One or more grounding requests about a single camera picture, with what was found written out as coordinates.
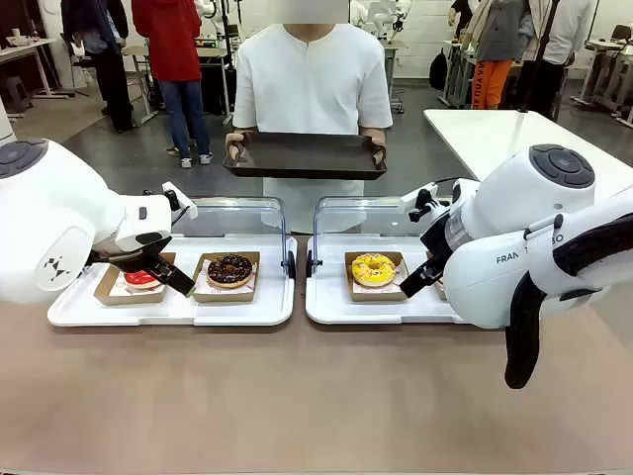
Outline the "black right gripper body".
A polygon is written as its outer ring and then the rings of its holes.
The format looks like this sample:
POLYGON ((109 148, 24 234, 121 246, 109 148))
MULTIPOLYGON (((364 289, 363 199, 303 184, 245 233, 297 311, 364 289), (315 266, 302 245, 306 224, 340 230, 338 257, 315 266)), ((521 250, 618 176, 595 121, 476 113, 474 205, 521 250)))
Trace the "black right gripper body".
POLYGON ((420 241, 427 250, 427 256, 432 261, 445 263, 453 253, 445 236, 445 227, 449 218, 450 215, 444 213, 420 237, 420 241))

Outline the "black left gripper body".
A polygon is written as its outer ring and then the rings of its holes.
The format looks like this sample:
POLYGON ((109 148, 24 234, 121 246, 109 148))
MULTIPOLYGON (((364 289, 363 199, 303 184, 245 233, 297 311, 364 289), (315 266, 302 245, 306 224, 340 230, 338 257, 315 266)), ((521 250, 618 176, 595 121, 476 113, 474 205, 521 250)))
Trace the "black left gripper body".
POLYGON ((140 244, 140 248, 118 252, 93 249, 84 266, 107 263, 124 272, 171 272, 173 264, 161 255, 161 251, 170 241, 171 237, 164 237, 160 233, 139 235, 136 237, 136 242, 140 244))

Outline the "person's left hand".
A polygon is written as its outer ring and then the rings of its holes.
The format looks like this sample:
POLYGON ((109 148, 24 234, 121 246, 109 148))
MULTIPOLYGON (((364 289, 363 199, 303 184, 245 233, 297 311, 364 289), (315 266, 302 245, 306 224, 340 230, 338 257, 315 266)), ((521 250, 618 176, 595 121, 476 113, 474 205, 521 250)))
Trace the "person's left hand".
POLYGON ((386 134, 383 129, 369 128, 365 130, 368 137, 371 138, 375 147, 374 161, 376 165, 380 165, 386 157, 386 134))

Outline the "person's right hand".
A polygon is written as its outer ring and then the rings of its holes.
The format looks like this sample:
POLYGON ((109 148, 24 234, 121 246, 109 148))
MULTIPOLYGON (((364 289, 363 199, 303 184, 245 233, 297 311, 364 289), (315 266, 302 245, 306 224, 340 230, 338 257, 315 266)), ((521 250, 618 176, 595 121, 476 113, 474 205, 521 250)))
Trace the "person's right hand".
POLYGON ((241 159, 245 132, 246 129, 235 129, 226 135, 226 156, 231 164, 236 164, 241 159))

